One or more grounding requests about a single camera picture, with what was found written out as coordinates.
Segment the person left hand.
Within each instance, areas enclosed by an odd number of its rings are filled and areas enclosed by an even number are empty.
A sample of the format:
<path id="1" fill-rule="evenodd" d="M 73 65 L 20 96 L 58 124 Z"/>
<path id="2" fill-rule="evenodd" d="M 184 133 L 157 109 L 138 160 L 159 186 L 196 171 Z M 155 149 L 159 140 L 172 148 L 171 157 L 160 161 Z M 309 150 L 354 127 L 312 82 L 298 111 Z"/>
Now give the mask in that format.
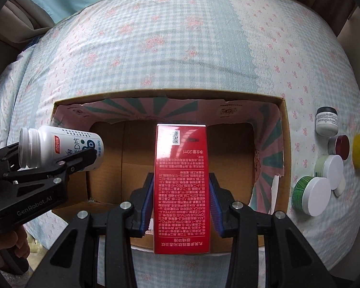
<path id="1" fill-rule="evenodd" d="M 18 258 L 27 259 L 30 254 L 30 247 L 27 241 L 27 233 L 23 226 L 9 233 L 0 233 L 0 250 L 15 247 L 15 255 Z M 5 265 L 0 255 L 0 268 Z"/>

